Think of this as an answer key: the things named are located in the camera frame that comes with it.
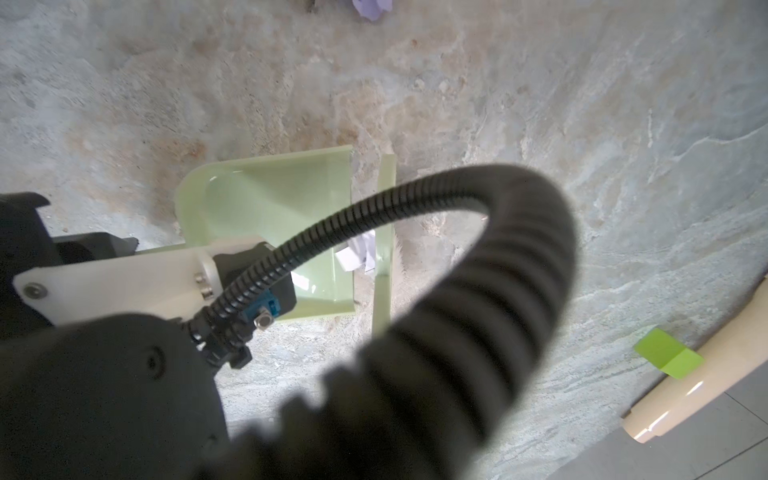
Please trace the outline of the white paper scrap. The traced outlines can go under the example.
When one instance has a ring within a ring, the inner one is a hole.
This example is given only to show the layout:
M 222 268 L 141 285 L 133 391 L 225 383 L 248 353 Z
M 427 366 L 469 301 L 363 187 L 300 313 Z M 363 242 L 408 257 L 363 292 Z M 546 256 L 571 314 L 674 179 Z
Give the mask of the white paper scrap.
M 375 232 L 368 231 L 348 240 L 334 251 L 334 257 L 345 272 L 372 274 L 376 267 Z

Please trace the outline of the purple paper scrap upper centre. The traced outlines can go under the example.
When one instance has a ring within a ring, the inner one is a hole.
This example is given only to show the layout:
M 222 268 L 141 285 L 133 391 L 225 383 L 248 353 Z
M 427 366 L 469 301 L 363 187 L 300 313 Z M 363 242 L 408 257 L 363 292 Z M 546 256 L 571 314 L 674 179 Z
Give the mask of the purple paper scrap upper centre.
M 392 0 L 352 0 L 352 5 L 362 18 L 372 22 L 393 9 Z

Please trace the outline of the green white hand brush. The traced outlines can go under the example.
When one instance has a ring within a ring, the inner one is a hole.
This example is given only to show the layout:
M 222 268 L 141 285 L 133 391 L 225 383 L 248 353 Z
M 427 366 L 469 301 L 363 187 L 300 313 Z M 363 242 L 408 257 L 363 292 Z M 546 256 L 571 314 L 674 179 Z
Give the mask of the green white hand brush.
M 396 185 L 396 163 L 394 154 L 381 158 L 377 192 L 381 193 Z M 388 224 L 375 230 L 375 277 L 372 304 L 372 335 L 385 332 L 391 324 L 392 272 L 395 251 L 394 225 Z

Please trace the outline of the green paper scrap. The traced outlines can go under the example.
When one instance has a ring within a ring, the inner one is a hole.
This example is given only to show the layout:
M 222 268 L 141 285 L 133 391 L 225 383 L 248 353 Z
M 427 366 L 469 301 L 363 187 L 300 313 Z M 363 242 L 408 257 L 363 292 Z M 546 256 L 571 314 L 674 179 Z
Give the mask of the green paper scrap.
M 704 363 L 696 351 L 660 328 L 654 328 L 633 347 L 634 351 L 667 376 L 682 380 Z

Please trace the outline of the beige wooden rolling pin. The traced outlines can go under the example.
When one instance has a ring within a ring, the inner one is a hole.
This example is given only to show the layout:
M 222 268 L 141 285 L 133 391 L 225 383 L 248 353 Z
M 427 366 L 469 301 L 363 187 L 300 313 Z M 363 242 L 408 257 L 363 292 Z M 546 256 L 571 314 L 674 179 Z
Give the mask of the beige wooden rolling pin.
M 767 361 L 767 282 L 698 350 L 704 362 L 681 380 L 666 378 L 622 420 L 638 443 L 661 437 Z

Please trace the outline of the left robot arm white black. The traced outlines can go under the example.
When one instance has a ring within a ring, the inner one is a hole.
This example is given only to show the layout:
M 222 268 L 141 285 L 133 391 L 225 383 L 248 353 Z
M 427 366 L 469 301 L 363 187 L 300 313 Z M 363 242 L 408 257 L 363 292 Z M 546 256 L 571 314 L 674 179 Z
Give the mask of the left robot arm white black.
M 150 295 L 199 293 L 184 253 L 137 263 L 111 235 L 50 236 L 36 193 L 1 198 L 1 475 L 5 479 L 456 479 L 492 439 L 540 363 L 576 271 L 560 189 L 515 165 L 447 170 L 361 200 L 275 249 L 225 258 L 191 315 L 140 311 Z M 353 362 L 324 399 L 293 397 L 273 429 L 227 432 L 215 384 L 251 360 L 291 273 L 368 230 L 428 213 L 483 213 L 476 244 Z

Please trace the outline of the light green dustpan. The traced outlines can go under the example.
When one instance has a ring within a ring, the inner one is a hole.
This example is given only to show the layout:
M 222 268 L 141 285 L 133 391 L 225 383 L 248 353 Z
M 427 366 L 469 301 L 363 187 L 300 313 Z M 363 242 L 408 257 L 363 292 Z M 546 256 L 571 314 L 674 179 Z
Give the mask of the light green dustpan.
M 349 145 L 205 164 L 176 189 L 174 210 L 188 245 L 260 236 L 277 247 L 351 205 Z M 281 320 L 351 315 L 353 274 L 326 251 L 292 274 L 297 305 Z

